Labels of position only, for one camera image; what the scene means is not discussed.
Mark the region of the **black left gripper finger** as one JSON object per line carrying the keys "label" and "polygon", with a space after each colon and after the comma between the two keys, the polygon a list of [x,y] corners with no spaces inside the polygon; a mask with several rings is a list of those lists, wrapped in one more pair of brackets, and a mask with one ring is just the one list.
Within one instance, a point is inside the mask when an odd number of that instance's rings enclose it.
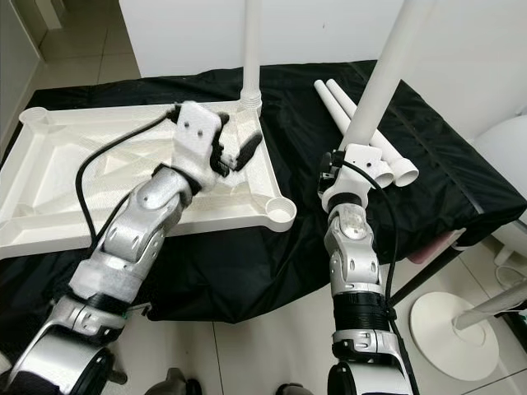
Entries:
{"label": "black left gripper finger", "polygon": [[254,132],[247,142],[242,144],[238,156],[235,158],[235,163],[248,163],[255,155],[259,144],[263,142],[264,136],[262,132]]}

